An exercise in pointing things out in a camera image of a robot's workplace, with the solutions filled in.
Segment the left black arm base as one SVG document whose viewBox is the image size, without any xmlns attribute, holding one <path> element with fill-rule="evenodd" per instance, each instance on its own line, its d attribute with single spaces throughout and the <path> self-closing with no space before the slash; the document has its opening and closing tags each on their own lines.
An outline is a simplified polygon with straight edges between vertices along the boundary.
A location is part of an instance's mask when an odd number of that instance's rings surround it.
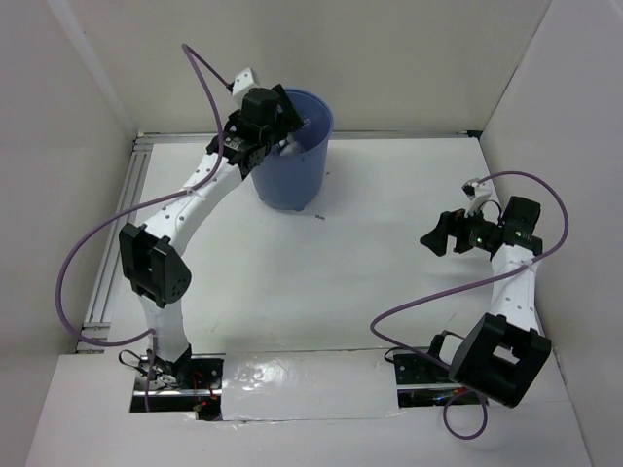
<svg viewBox="0 0 623 467">
<path fill-rule="evenodd" d="M 222 356 L 193 355 L 177 368 L 176 375 L 167 373 L 158 359 L 150 366 L 148 355 L 131 350 L 121 350 L 118 361 L 134 375 L 131 413 L 193 413 L 197 420 L 222 419 Z"/>
</svg>

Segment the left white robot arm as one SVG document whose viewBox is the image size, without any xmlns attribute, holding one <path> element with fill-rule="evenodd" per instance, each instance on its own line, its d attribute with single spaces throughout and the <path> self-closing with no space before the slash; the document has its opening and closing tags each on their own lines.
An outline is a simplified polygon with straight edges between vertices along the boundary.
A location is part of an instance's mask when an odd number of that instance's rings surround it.
<svg viewBox="0 0 623 467">
<path fill-rule="evenodd" d="M 206 147 L 180 197 L 141 225 L 127 223 L 121 229 L 123 274 L 153 332 L 148 357 L 167 386 L 182 387 L 192 376 L 192 347 L 181 307 L 192 280 L 183 260 L 191 238 L 216 205 L 271 150 L 292 142 L 304 124 L 283 86 L 250 89 L 222 134 Z"/>
</svg>

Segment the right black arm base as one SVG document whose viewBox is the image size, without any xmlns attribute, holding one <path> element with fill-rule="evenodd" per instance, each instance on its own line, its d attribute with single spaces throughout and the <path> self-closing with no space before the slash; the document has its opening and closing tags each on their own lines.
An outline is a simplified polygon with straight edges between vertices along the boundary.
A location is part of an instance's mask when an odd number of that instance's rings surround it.
<svg viewBox="0 0 623 467">
<path fill-rule="evenodd" d="M 400 408 L 440 407 L 457 395 L 457 405 L 480 404 L 474 392 L 448 378 L 447 370 L 411 351 L 393 347 L 384 359 L 394 370 Z"/>
</svg>

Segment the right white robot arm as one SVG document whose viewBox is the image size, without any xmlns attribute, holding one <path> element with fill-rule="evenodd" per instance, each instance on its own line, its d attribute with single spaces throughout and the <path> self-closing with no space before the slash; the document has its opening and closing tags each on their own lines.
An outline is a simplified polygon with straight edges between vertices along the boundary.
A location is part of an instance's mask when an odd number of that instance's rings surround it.
<svg viewBox="0 0 623 467">
<path fill-rule="evenodd" d="M 491 200 L 485 189 L 469 194 L 468 207 L 444 211 L 420 244 L 438 257 L 473 248 L 490 254 L 495 276 L 491 310 L 486 312 L 454 353 L 438 348 L 428 353 L 424 368 L 436 381 L 449 378 L 508 408 L 516 407 L 548 359 L 552 343 L 539 332 L 534 295 L 542 239 L 533 234 L 541 206 L 513 197 L 497 221 L 485 219 L 483 206 Z"/>
</svg>

